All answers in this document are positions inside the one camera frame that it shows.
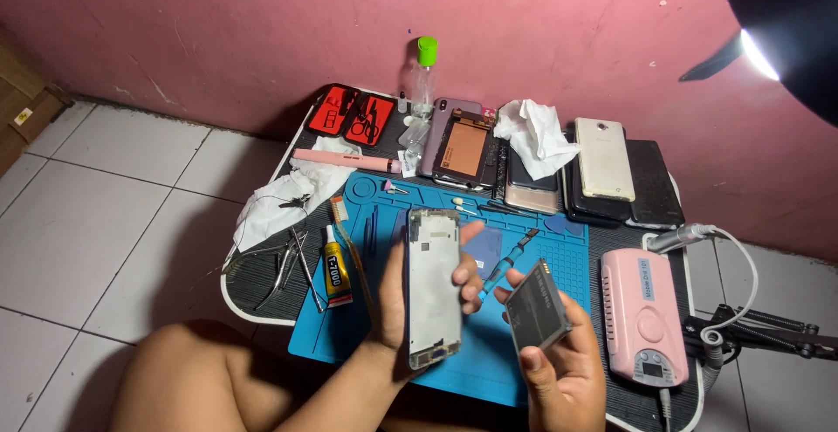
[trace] pink pen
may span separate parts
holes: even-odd
[[[356,169],[378,170],[400,174],[402,162],[383,157],[370,157],[368,155],[341,154],[340,152],[329,152],[328,150],[312,150],[310,148],[294,149],[294,159],[308,160],[309,162],[320,162],[320,164],[343,165]]]

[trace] white tissue paper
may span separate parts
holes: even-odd
[[[555,106],[532,100],[513,100],[499,110],[495,137],[507,139],[532,180],[555,175],[579,153],[561,134]]]
[[[361,155],[360,147],[347,143],[342,137],[318,137],[312,149]],[[290,174],[273,180],[248,198],[236,221],[236,232],[233,234],[234,250],[238,247],[240,252],[244,252],[300,222],[306,216],[305,212],[296,207],[280,208],[279,205],[294,198],[311,195],[304,205],[306,212],[310,214],[334,195],[355,170],[353,167],[300,159],[291,159],[291,165],[295,170]]]

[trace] pink wall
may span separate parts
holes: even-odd
[[[838,259],[838,130],[742,59],[677,82],[738,29],[726,0],[0,0],[0,22],[72,91],[276,136],[324,83],[395,92],[432,34],[441,94],[619,120],[690,221]]]

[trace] blue screwdriver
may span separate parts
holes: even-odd
[[[515,247],[512,247],[512,252],[509,253],[506,257],[503,257],[500,262],[495,266],[495,269],[492,270],[492,274],[486,279],[486,282],[483,284],[483,292],[480,293],[480,300],[486,298],[489,292],[495,288],[501,278],[506,275],[506,270],[512,268],[515,265],[515,260],[524,253],[524,246],[532,240],[533,237],[538,234],[538,229],[530,229],[527,231],[526,235],[523,239],[518,241],[518,244]]]

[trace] hand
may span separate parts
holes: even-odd
[[[511,268],[506,272],[506,279],[514,288],[524,279],[524,274]],[[495,288],[495,298],[500,303],[510,294],[508,289]],[[605,373],[597,335],[585,309],[560,291],[559,296],[573,330],[546,352],[528,346],[519,354],[529,393],[529,429],[602,431],[605,430]]]
[[[483,231],[484,223],[474,221],[460,228],[460,246],[465,245],[472,237]],[[405,340],[405,298],[402,288],[402,267],[405,261],[405,245],[400,241],[390,251],[390,258],[381,276],[378,288],[379,305],[381,305],[381,327],[379,332],[373,332],[375,341],[380,342],[387,349],[397,352]],[[452,283],[460,288],[460,299],[463,302],[463,312],[470,314],[480,309],[481,301],[477,296],[483,289],[483,280],[477,275],[477,264],[474,258],[465,252],[460,252],[460,265],[451,275]]]

